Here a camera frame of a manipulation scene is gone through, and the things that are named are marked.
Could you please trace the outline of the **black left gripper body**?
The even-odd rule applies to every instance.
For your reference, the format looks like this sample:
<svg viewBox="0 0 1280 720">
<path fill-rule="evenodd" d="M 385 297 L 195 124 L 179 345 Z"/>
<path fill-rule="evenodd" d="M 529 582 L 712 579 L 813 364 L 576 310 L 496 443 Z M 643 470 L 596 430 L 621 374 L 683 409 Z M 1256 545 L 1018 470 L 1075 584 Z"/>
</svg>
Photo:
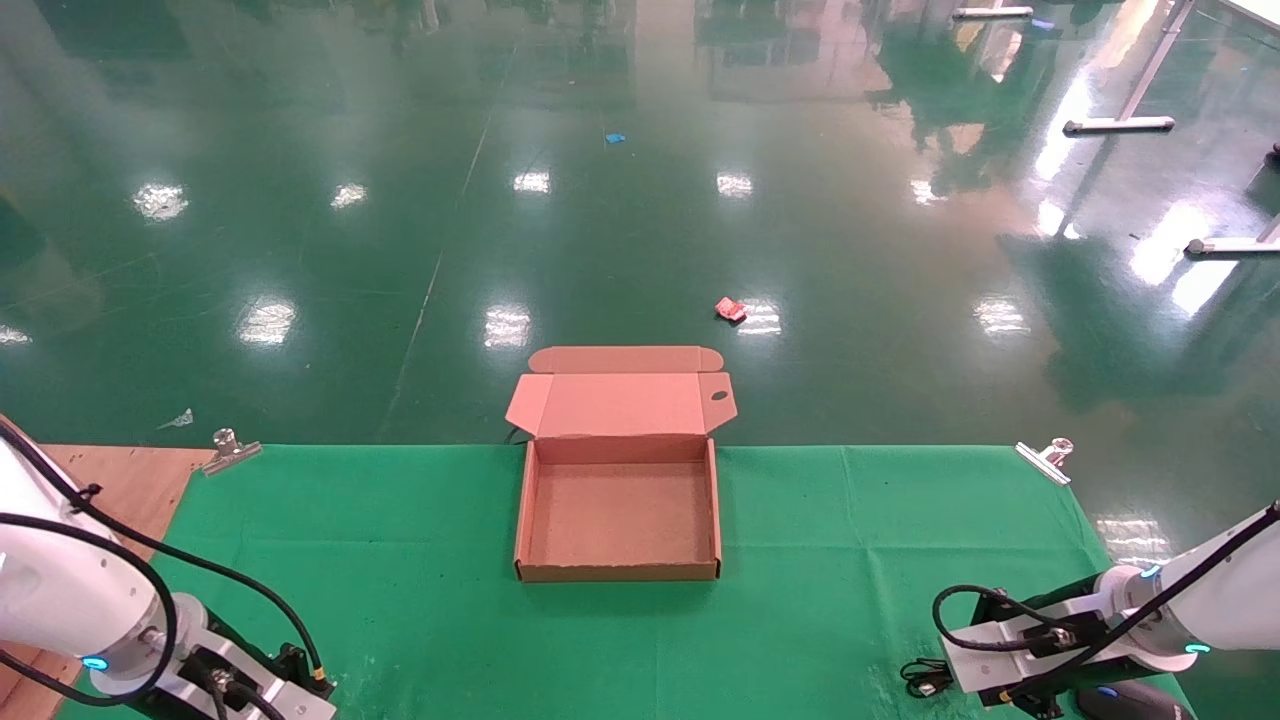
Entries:
<svg viewBox="0 0 1280 720">
<path fill-rule="evenodd" d="M 227 679 L 227 689 L 250 688 L 268 701 L 329 701 L 333 684 L 315 676 L 306 651 L 284 643 L 269 655 L 223 620 L 195 629 L 195 659 Z"/>
</svg>

